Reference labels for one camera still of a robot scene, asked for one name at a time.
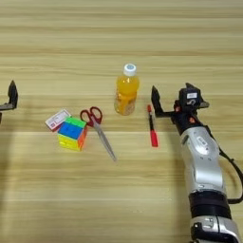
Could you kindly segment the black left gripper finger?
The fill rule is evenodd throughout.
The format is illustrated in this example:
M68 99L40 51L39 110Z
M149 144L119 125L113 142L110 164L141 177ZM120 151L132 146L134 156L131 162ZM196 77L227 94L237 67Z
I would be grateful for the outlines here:
M0 105L0 111L11 110L17 107L18 91L15 82L11 82L8 91L9 101Z

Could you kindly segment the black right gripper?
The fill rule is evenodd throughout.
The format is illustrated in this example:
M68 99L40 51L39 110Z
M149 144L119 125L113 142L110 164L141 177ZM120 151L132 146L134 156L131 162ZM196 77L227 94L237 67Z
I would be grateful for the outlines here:
M186 88L198 89L192 84L186 83ZM164 112L160 104L160 95L158 90L152 86L151 102L155 110L157 118L171 118L172 123L177 127L179 134L182 134L189 128L200 127L203 123L197 117L197 110L208 108L207 102L202 102L199 105L182 106L179 102L174 104L174 112Z

